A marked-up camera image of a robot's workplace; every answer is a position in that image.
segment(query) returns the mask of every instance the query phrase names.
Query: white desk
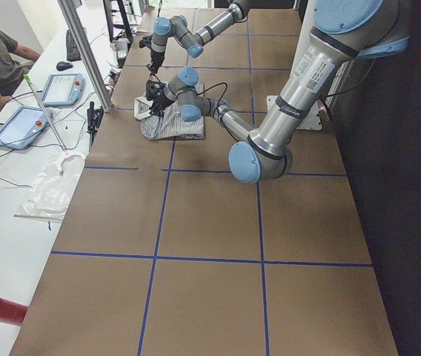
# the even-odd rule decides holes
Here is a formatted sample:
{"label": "white desk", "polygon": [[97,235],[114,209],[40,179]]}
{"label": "white desk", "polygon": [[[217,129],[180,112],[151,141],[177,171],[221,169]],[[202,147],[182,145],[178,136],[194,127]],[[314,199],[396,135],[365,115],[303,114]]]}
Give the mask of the white desk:
{"label": "white desk", "polygon": [[[108,37],[100,36],[105,28],[102,25],[105,24],[102,3],[87,1],[86,5],[86,7],[79,8],[79,15],[82,18],[83,26],[87,28],[89,42],[93,41],[91,47],[96,55],[101,75],[105,78],[113,68],[112,65],[116,65],[116,60],[110,49]],[[65,31],[66,29],[63,29],[57,33],[41,58],[35,63],[29,77],[40,90],[51,73],[84,74],[84,91],[78,101],[78,105],[80,105],[86,100],[89,93],[94,92],[94,89],[82,61],[73,62],[73,68],[69,70],[63,72],[56,70],[56,63],[66,59]],[[23,82],[14,96],[29,91],[29,87]],[[19,100],[23,105],[37,107],[33,96],[23,96]],[[96,103],[96,108],[100,106],[96,95],[92,95],[77,110],[83,117],[86,117],[90,100]],[[19,105],[15,101],[8,103],[0,113],[0,122],[6,122]],[[61,109],[56,118],[61,119],[72,110],[73,108]],[[86,132],[87,124],[84,125],[84,118],[77,113],[72,113],[56,127],[67,147],[73,147],[79,142],[76,150],[88,153],[89,134]],[[33,144],[47,145],[50,143],[57,143],[57,140],[52,130],[48,128]],[[0,148],[0,156],[7,151]],[[0,158],[0,177],[18,184],[32,185],[46,161],[53,157],[59,157],[61,152],[62,150],[58,146],[14,151]],[[57,222],[48,224],[47,221],[13,216],[27,192],[28,188],[15,188],[0,181],[0,297],[25,305],[30,303],[60,227],[60,223]],[[18,332],[19,327],[0,323],[0,356],[9,354]]]}

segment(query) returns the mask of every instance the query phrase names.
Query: metal pole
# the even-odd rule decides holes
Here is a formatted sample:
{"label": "metal pole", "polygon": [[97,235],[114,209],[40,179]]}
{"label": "metal pole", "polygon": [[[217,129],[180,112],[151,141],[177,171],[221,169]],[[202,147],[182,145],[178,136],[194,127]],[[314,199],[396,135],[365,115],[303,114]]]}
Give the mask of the metal pole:
{"label": "metal pole", "polygon": [[93,56],[92,49],[90,48],[87,40],[87,35],[82,27],[82,23],[80,22],[79,15],[77,15],[72,1],[58,0],[58,3],[61,7],[62,13],[64,14],[67,26],[69,27],[70,32],[72,32],[72,37],[79,48],[82,61],[84,61],[85,68],[87,69],[92,85],[95,88],[95,92],[99,97],[104,111],[108,112],[112,110],[113,104],[110,99],[110,94],[103,82],[102,76],[100,75],[99,67],[95,57]]}

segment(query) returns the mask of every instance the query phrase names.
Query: brown table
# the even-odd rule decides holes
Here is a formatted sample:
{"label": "brown table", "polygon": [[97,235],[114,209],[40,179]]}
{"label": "brown table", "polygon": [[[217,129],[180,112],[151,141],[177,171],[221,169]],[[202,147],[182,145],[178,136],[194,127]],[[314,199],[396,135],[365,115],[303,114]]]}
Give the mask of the brown table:
{"label": "brown table", "polygon": [[[260,122],[299,30],[252,10],[198,59],[170,40],[160,79],[192,65]],[[135,41],[11,355],[397,355],[334,135],[298,131],[291,174],[243,185],[212,119],[202,141],[141,135],[148,60]]]}

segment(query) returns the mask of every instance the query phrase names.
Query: white mounting plate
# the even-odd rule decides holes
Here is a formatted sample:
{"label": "white mounting plate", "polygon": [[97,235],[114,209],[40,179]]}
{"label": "white mounting plate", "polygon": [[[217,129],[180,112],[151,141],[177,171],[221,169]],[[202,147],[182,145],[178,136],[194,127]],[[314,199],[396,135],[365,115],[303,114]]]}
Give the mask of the white mounting plate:
{"label": "white mounting plate", "polygon": [[[270,110],[270,108],[274,105],[276,98],[277,98],[276,95],[267,96],[268,110]],[[319,107],[318,107],[317,102],[315,102],[311,110],[309,111],[309,114],[306,116],[304,120],[302,120],[301,124],[299,124],[298,130],[316,130],[316,131],[322,130],[322,124],[321,124],[321,120],[319,119],[318,113],[319,113]]]}

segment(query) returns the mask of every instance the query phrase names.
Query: keyboard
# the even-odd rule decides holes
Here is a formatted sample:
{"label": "keyboard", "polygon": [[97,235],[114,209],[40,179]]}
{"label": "keyboard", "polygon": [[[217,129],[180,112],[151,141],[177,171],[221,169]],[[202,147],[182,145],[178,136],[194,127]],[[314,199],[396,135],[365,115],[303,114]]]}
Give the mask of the keyboard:
{"label": "keyboard", "polygon": [[79,48],[77,47],[77,44],[74,41],[72,32],[70,32],[70,30],[67,30],[65,35],[65,47],[67,50],[67,60],[69,62],[80,61],[81,58]]}

